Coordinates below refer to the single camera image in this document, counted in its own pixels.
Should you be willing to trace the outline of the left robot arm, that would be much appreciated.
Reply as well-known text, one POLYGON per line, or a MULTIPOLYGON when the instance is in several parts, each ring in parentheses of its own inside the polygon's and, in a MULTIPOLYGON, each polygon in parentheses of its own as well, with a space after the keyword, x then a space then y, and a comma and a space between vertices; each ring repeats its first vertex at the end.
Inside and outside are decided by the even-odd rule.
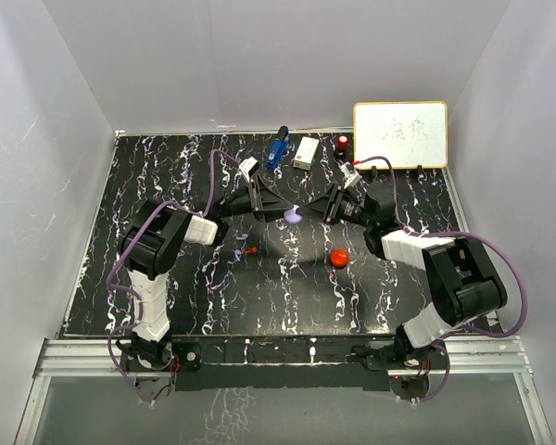
POLYGON ((294 205, 271 191, 257 173, 232 193, 212 195, 201 216, 171 203, 147 200, 133 216, 119 253, 131 280, 134 323, 129 345, 117 346, 142 366, 161 370, 172 359, 171 322, 167 314, 168 276, 182 246, 217 247, 228 232, 228 218, 250 213, 270 223, 294 205))

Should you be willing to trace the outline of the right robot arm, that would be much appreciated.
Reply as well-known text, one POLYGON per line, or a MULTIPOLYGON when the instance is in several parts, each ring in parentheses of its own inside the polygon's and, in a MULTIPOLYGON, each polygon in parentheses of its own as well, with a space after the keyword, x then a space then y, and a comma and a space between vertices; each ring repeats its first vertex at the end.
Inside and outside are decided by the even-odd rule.
POLYGON ((504 307, 507 291, 483 243, 466 235, 411 235, 398 221, 397 194, 372 183, 363 200, 332 184, 320 197, 296 210, 321 223, 363 227, 367 249, 378 259, 404 263, 426 274, 430 303, 401 324, 391 344, 359 346, 351 354, 365 367, 375 364, 418 366, 454 329, 504 307))

